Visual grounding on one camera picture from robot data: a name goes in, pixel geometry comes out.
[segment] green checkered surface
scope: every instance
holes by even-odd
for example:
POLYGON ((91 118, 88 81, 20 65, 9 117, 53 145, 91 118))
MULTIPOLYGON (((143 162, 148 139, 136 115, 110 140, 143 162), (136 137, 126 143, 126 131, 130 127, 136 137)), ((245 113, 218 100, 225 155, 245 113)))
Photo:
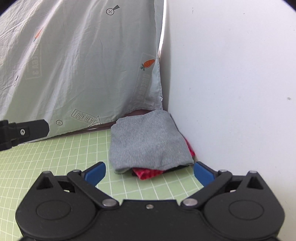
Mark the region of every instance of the green checkered surface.
POLYGON ((115 174, 108 161, 110 130, 77 134, 19 145, 0 152, 0 241, 21 237, 15 211, 43 171, 66 175, 85 170, 99 161, 106 176, 97 188, 122 202, 123 199, 177 199, 178 202, 202 188, 191 167, 141 181, 131 172, 115 174))

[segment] gray cloth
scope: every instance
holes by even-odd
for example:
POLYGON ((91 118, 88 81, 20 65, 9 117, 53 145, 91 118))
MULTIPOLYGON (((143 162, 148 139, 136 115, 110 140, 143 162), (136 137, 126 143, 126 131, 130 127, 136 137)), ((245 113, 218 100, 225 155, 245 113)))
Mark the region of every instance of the gray cloth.
POLYGON ((109 160, 116 173, 133 167, 165 171, 193 164, 185 139, 163 110, 119 119, 111 127, 109 160))

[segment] white wall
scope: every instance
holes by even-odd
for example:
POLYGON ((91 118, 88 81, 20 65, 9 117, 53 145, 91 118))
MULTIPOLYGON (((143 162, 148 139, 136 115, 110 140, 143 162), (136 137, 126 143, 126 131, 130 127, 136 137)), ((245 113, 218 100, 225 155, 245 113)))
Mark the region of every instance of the white wall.
POLYGON ((259 170, 296 238, 296 12, 281 0, 169 1, 164 106, 200 161, 259 170))

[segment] stack of clothes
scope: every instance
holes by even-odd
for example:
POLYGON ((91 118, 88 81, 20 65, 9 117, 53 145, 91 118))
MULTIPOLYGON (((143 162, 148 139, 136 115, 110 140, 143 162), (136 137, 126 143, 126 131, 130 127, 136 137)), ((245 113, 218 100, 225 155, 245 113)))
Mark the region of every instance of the stack of clothes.
POLYGON ((124 117, 111 127, 109 160, 117 174, 133 169, 145 180, 191 165, 194 156, 166 111, 124 117))

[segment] red cloth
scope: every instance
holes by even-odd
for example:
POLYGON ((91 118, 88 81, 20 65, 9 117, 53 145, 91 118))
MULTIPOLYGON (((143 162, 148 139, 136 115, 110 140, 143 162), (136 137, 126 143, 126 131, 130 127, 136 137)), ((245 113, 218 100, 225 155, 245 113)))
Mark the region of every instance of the red cloth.
MULTIPOLYGON (((185 139, 185 141, 186 141, 186 144, 189 148, 192 158, 195 157, 195 152, 192 149, 191 145, 189 144, 189 142, 186 139, 185 139)), ((138 178, 141 180, 153 178, 153 177, 161 175, 165 172, 165 171, 160 171, 160 170, 151 170, 151 169, 147 169, 147 168, 136 168, 136 167, 133 168, 133 171, 138 176, 138 178)))

